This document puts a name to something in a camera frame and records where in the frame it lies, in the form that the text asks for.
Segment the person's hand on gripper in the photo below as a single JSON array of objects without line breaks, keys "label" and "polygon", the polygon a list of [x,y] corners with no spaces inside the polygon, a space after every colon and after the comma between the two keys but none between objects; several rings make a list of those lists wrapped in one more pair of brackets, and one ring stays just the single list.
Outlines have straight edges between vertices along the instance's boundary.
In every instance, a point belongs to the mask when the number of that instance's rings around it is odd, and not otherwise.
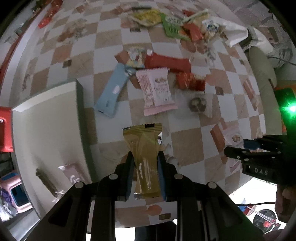
[{"label": "person's hand on gripper", "polygon": [[279,221],[287,223],[295,210],[295,188],[277,185],[275,211]]}]

